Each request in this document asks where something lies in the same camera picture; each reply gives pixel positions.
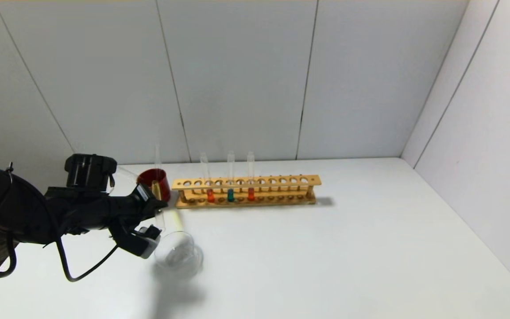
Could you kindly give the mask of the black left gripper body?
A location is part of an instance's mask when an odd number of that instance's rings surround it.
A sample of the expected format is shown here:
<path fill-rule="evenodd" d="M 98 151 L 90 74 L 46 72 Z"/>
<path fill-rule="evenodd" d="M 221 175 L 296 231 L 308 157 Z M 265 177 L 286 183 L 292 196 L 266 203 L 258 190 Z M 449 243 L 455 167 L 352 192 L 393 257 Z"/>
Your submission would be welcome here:
<path fill-rule="evenodd" d="M 111 197 L 108 229 L 111 232 L 128 232 L 144 220 L 154 217 L 149 211 L 149 198 L 156 198 L 145 184 L 138 183 L 130 194 Z"/>

